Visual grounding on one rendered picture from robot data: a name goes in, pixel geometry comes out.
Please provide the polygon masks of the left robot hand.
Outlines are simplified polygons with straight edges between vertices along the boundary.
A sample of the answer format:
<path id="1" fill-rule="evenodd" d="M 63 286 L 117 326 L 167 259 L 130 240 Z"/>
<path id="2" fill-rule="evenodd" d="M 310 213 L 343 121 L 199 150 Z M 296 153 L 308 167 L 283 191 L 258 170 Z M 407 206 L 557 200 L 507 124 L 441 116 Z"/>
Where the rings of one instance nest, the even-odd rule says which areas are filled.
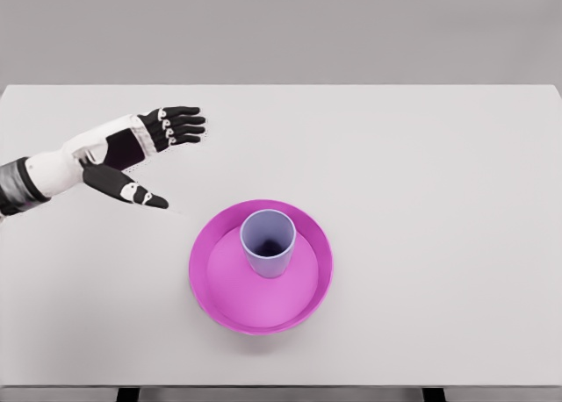
<path id="1" fill-rule="evenodd" d="M 77 161 L 79 178 L 93 190 L 124 203 L 167 209 L 165 198 L 134 181 L 126 170 L 171 147 L 199 143 L 205 122 L 198 107 L 160 107 L 103 123 L 63 148 Z"/>

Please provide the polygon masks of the lavender cup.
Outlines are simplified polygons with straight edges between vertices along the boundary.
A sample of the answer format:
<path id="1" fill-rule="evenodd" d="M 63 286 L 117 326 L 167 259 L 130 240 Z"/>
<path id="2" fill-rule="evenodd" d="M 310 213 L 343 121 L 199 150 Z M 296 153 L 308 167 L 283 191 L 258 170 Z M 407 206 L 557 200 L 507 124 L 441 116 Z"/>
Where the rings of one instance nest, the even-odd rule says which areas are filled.
<path id="1" fill-rule="evenodd" d="M 241 224 L 240 242 L 251 268 L 261 277 L 284 274 L 297 238 L 293 221 L 274 209 L 252 212 Z"/>

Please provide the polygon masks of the pink plate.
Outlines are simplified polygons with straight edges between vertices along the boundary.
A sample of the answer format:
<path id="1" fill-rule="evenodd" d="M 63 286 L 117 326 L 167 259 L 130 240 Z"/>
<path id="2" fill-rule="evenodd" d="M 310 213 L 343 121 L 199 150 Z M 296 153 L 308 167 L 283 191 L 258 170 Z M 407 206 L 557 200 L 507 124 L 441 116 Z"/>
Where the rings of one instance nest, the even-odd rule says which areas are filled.
<path id="1" fill-rule="evenodd" d="M 296 226 L 288 268 L 277 278 L 252 270 L 240 240 L 242 222 L 253 212 L 275 209 Z M 308 319 L 328 294 L 334 274 L 332 250 L 321 226 L 286 202 L 254 199 L 231 205 L 198 234 L 189 260 L 191 291 L 206 314 L 235 332 L 280 333 Z"/>

